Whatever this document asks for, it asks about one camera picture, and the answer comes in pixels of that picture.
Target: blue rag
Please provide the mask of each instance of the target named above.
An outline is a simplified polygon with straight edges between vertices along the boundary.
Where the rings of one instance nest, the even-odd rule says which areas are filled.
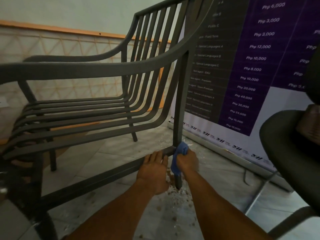
[[[182,155],[186,155],[188,152],[188,145],[186,143],[184,143],[183,141],[177,146],[173,157],[172,157],[172,163],[171,163],[171,171],[173,172],[174,175],[180,175],[181,171],[178,169],[177,166],[177,155],[178,154],[182,154]]]

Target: left hand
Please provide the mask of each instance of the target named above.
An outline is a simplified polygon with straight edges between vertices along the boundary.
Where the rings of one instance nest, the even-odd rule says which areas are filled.
[[[146,155],[137,174],[137,181],[144,181],[156,195],[166,192],[169,183],[166,181],[168,156],[162,157],[162,151]]]

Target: tiled floor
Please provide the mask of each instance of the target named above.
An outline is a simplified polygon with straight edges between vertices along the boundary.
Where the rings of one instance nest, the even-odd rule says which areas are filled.
[[[137,133],[138,142],[131,135],[70,147],[58,159],[58,170],[44,170],[43,194],[132,161],[145,154],[170,146],[172,130],[166,122],[155,129]],[[244,169],[209,149],[184,138],[200,160],[200,174],[215,190],[244,210],[261,179],[254,176],[252,186],[243,182]],[[86,195],[49,211],[59,238],[76,229],[102,206],[125,192],[135,181],[132,173]],[[297,193],[287,193],[269,184],[249,213],[249,217],[269,231],[292,212],[306,206]],[[3,240],[39,239],[35,231],[8,201],[0,205],[0,238]],[[319,239],[320,219],[312,218],[284,236],[285,240]],[[170,188],[167,193],[154,196],[138,224],[134,239],[203,239],[188,186],[184,182],[180,194]]]

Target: white wall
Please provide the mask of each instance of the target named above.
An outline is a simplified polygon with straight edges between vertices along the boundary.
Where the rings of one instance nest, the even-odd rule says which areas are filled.
[[[127,34],[135,12],[163,0],[0,0],[0,20]]]

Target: hand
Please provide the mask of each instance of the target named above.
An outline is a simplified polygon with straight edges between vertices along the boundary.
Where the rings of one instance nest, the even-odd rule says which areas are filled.
[[[188,152],[186,155],[178,154],[177,166],[178,166],[178,169],[180,169],[180,171],[183,172],[184,174],[190,170],[198,171],[199,160],[197,158],[197,155],[193,151],[191,151],[191,149],[188,149]]]
[[[137,174],[137,181],[144,181],[154,194],[158,195],[169,189],[166,181],[168,156],[162,157],[162,151],[146,155]]]

